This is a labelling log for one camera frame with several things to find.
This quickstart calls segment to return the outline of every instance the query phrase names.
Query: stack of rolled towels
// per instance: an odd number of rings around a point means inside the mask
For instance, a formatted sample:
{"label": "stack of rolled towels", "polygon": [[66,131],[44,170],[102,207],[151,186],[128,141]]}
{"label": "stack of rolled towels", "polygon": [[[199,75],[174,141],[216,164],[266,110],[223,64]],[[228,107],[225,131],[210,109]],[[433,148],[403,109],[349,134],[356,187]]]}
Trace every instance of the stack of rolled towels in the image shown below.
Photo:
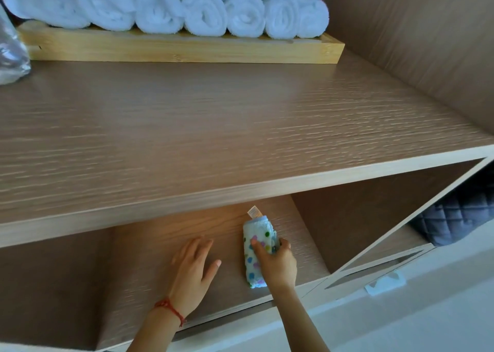
{"label": "stack of rolled towels", "polygon": [[320,36],[329,11],[322,0],[3,0],[14,15],[67,29],[91,23],[110,31],[136,24],[146,33],[274,39]]}

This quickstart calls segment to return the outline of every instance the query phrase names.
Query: folded polka dot cloth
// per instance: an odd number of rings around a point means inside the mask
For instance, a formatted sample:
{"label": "folded polka dot cloth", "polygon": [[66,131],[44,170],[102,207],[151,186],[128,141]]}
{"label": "folded polka dot cloth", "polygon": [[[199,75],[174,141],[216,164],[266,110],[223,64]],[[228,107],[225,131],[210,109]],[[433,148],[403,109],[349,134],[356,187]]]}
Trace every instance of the folded polka dot cloth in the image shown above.
{"label": "folded polka dot cloth", "polygon": [[275,253],[280,247],[276,231],[273,229],[273,225],[269,222],[268,217],[254,218],[244,223],[244,253],[247,282],[250,288],[266,287],[266,282],[261,274],[261,266],[250,244],[251,239],[259,241],[270,254]]}

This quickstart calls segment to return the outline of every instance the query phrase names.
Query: clear plastic packaging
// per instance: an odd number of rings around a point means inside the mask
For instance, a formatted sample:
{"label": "clear plastic packaging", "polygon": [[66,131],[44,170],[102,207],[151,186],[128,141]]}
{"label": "clear plastic packaging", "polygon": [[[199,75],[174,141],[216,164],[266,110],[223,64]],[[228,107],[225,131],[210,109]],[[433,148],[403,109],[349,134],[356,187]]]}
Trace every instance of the clear plastic packaging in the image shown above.
{"label": "clear plastic packaging", "polygon": [[31,71],[26,46],[0,5],[0,85],[13,83]]}

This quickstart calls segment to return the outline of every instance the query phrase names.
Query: dark quilted cushion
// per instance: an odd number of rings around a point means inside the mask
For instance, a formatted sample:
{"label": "dark quilted cushion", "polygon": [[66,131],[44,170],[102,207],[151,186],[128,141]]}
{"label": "dark quilted cushion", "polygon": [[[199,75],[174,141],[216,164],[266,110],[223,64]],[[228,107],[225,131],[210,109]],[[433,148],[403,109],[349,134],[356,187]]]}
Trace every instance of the dark quilted cushion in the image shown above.
{"label": "dark quilted cushion", "polygon": [[410,224],[435,246],[453,244],[494,218],[494,164],[444,196]]}

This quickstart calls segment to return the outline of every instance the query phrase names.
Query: red string bracelet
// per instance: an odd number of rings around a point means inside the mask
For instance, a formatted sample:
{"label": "red string bracelet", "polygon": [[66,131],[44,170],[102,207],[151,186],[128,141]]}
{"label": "red string bracelet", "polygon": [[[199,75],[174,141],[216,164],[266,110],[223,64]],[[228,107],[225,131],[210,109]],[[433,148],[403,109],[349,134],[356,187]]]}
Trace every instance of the red string bracelet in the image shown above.
{"label": "red string bracelet", "polygon": [[180,318],[180,327],[184,325],[185,318],[183,318],[183,316],[173,307],[173,305],[170,303],[170,299],[164,298],[163,300],[158,301],[154,307],[159,308],[160,306],[170,309],[173,314]]}

